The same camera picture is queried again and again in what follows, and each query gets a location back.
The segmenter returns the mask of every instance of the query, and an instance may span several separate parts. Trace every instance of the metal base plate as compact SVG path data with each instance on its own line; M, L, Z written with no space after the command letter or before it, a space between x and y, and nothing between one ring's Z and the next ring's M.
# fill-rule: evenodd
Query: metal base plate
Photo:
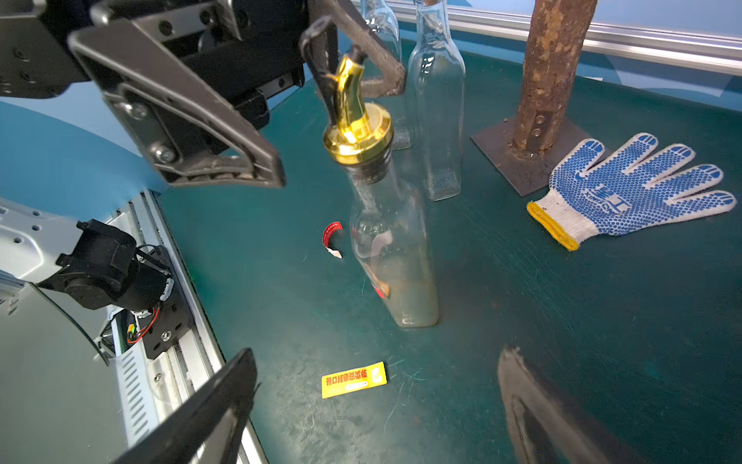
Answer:
M152 256L165 264L169 269L173 269L173 264L164 247L155 247ZM186 297L183 295L183 289L180 287L177 277L173 276L173 279L175 279L173 290L168 299L162 303L160 317L157 318L150 332L142 337L142 343L149 359L155 359L163 351L167 351L193 326L193 314L191 314L188 308ZM163 333L168 332L169 334L167 336L162 336Z
M516 118L491 125L471 140L495 165L500 174L524 197L549 184L549 175L567 153L590 135L568 119L562 123L551 149L545 154L523 155L513 150Z

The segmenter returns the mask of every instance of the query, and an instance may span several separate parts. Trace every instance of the empty glass bottle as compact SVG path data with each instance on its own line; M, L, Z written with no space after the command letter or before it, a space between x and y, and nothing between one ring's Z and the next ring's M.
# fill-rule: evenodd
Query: empty glass bottle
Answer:
M415 0L417 45L407 66L410 112L416 115L415 150L429 199L461 193L466 69L451 39L446 0Z
M387 49L401 62L402 43L399 40L399 22L386 0L361 0L361 15L371 30L387 46ZM364 75L366 77L381 76L381 71L372 62L367 62L365 67ZM407 116L404 96L381 97L369 101L385 107L392 115L394 124L392 150L401 150L412 146L414 133L410 118Z

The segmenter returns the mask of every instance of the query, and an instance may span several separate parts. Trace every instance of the screw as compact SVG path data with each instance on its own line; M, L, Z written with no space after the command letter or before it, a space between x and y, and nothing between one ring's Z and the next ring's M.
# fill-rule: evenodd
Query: screw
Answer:
M36 79L34 79L33 76L25 71L21 71L21 79L28 82L29 84L36 84Z
M53 97L58 97L59 95L62 95L67 88L66 87L47 87L47 90Z
M124 108L126 114L133 120L141 121L149 116L147 106L142 103L122 103L121 107Z
M21 61L28 61L28 55L20 48L13 49L13 56L17 59L20 59Z
M160 29L160 33L164 36L169 36L173 33L173 25L170 21L161 21L157 28Z
M154 148L152 148L152 153L158 161L164 164L173 163L175 160L178 159L178 153L165 145L155 146Z

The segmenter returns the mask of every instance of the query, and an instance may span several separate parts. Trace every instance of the yellow label strip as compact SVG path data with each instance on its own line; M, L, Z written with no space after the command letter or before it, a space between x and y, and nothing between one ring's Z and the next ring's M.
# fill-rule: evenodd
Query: yellow label strip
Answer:
M366 390L387 383L387 372L384 362L377 362L366 367L344 370L322 376L322 397L332 398L352 391Z

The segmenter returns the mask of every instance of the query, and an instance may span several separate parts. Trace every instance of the yellow glove cuff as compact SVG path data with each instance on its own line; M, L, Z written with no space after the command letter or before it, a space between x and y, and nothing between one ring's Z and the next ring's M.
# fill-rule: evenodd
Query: yellow glove cuff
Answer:
M528 212L533 216L533 219L539 221L542 226L551 234L552 237L561 243L566 249L573 252L580 247L580 244L572 238L564 228L559 225L552 217L546 214L543 208L534 202L530 202L526 208Z

